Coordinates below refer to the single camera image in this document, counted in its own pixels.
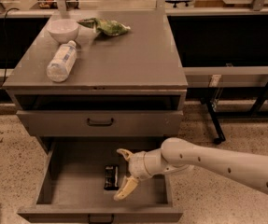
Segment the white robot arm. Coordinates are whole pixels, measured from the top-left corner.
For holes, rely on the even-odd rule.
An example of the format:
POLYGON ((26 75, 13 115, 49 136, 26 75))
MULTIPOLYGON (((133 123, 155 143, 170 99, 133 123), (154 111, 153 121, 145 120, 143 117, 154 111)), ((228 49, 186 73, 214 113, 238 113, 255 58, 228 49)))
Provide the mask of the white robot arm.
POLYGON ((168 138, 151 151, 133 153, 119 148, 117 152, 128 162, 129 175, 114 196, 127 198, 144 180, 155 175, 168 175, 199 166, 268 195, 268 156, 200 147, 180 138, 168 138))

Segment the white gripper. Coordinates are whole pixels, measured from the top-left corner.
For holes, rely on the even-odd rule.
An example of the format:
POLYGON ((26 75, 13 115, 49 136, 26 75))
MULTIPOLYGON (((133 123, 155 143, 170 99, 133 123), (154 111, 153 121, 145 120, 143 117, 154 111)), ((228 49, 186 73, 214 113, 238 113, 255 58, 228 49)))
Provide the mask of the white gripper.
POLYGON ((118 148, 117 153, 129 162, 129 172, 132 175, 123 178, 120 188, 114 195, 114 200, 117 202, 127 198, 137 188, 139 180, 160 175, 165 168, 165 160, 159 149, 133 154, 130 150, 118 148))

